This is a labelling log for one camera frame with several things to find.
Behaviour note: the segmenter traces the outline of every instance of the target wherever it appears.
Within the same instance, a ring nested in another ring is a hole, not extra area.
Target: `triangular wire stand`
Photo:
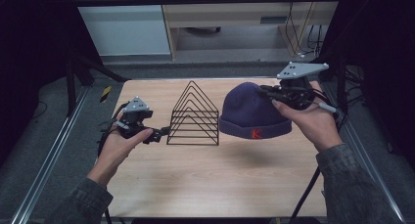
[[[204,91],[191,80],[173,108],[168,145],[219,145],[219,110]],[[203,139],[203,143],[180,142]]]

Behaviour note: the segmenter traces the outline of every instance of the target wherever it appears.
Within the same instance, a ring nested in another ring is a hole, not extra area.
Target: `person's right hand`
[[[310,84],[314,89],[321,91],[317,81],[311,81]],[[314,102],[318,104],[323,101],[316,98]],[[272,104],[281,115],[289,118],[299,126],[301,132],[314,144],[318,152],[325,151],[342,143],[331,112],[319,108],[316,104],[312,104],[303,111],[294,110],[275,100],[272,101]]]

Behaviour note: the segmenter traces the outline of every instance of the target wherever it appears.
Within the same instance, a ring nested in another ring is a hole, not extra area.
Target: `beanie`
[[[226,95],[219,118],[220,132],[245,139],[268,139],[291,132],[292,122],[268,98],[259,96],[259,88],[245,82]]]

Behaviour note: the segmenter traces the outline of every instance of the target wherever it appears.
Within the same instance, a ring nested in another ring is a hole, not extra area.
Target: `wooden table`
[[[275,85],[277,79],[193,79],[221,114],[226,94],[240,83]],[[149,127],[169,125],[190,79],[131,80],[117,106],[139,96],[153,117]],[[290,134],[245,140],[219,134],[219,146],[140,144],[108,186],[112,216],[283,217],[291,216],[317,162],[317,151],[296,125]],[[326,216],[322,176],[299,215]]]

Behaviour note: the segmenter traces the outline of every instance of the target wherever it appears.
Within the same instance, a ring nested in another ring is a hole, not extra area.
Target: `dark gray sleeve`
[[[329,223],[402,223],[347,144],[317,155]]]
[[[101,223],[113,196],[85,178],[45,220],[45,223]]]

